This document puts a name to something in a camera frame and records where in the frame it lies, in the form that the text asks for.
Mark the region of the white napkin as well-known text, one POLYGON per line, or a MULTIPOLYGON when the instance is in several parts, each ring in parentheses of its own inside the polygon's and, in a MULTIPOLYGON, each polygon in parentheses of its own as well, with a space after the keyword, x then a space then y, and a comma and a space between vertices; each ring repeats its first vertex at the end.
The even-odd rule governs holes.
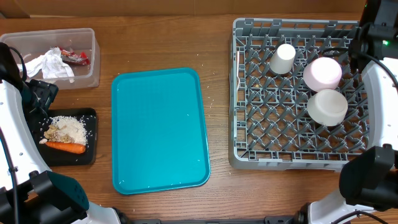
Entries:
POLYGON ((28 62, 24 62, 27 76, 33 78, 39 72, 42 72, 44 79, 49 78, 68 78, 69 82, 74 82, 74 72, 67 63, 63 62, 62 55, 74 54, 60 47, 54 47, 48 50, 44 55, 40 55, 28 62))

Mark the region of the pink bowl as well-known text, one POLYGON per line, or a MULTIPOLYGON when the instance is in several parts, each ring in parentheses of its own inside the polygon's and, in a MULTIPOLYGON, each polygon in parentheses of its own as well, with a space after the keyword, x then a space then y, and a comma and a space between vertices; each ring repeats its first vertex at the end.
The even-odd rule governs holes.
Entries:
POLYGON ((306 86, 315 92, 336 89, 341 76, 342 69, 339 63, 329 57, 315 59, 303 71, 303 80, 306 86))

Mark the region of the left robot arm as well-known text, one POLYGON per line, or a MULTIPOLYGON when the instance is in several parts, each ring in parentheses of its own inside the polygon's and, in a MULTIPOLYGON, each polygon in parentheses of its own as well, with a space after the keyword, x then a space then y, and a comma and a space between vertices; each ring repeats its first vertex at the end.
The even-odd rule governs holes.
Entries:
POLYGON ((90 202, 75 179, 46 164, 29 125, 48 116, 58 87, 27 81, 16 54, 1 44, 1 223, 130 223, 117 208, 90 202))

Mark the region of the red snack wrapper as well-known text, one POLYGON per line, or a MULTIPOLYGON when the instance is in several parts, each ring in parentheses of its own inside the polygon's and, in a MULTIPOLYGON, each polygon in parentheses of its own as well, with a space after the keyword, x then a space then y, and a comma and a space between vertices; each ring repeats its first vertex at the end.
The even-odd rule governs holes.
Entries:
POLYGON ((90 60, 87 55, 82 52, 81 54, 76 54, 73 51, 67 51, 65 49, 60 48, 61 51, 61 59, 64 63, 70 65, 89 65, 90 60))

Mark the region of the white bowl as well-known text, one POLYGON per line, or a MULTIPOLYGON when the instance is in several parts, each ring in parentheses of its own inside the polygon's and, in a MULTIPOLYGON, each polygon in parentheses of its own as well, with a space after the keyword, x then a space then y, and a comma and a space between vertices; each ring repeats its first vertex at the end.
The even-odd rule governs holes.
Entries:
POLYGON ((346 98, 338 91, 325 89, 307 102, 309 116, 318 124, 336 126, 343 122, 348 110, 346 98))

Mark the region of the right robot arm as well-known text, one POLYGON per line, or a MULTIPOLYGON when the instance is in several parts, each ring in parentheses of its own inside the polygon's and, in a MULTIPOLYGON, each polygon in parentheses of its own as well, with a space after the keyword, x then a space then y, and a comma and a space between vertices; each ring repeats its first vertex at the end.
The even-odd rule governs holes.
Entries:
POLYGON ((397 208, 397 1, 366 1, 349 47, 323 50, 325 57, 347 53, 361 76, 369 105, 368 148, 345 164, 339 188, 304 205, 291 223, 349 223, 397 208))

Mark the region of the white paper cup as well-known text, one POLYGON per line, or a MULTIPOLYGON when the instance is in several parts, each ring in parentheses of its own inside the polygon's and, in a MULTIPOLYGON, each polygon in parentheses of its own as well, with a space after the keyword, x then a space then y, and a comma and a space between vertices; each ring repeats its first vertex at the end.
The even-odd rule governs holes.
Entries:
POLYGON ((270 69, 276 74, 288 73, 294 64, 295 48, 290 44, 278 46, 270 60, 270 69))

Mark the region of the orange carrot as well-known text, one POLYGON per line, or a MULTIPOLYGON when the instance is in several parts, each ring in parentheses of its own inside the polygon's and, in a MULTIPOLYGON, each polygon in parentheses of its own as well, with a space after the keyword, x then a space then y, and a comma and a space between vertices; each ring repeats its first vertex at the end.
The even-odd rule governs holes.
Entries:
POLYGON ((46 142, 45 145, 57 150, 66 151, 73 154, 83 154, 86 151, 86 147, 84 145, 77 143, 46 142))

